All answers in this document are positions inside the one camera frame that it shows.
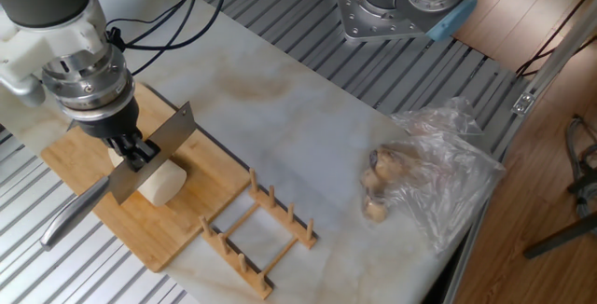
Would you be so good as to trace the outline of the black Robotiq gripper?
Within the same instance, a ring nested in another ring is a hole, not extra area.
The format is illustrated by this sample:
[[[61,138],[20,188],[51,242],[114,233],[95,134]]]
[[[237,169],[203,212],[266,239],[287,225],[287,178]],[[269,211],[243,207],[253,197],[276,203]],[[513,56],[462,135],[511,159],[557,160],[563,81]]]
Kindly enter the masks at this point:
[[[137,127],[139,105],[131,97],[118,111],[107,114],[105,109],[73,111],[73,119],[89,136],[102,139],[104,144],[124,157],[127,166],[138,172],[159,152],[160,147],[150,140],[141,140]]]

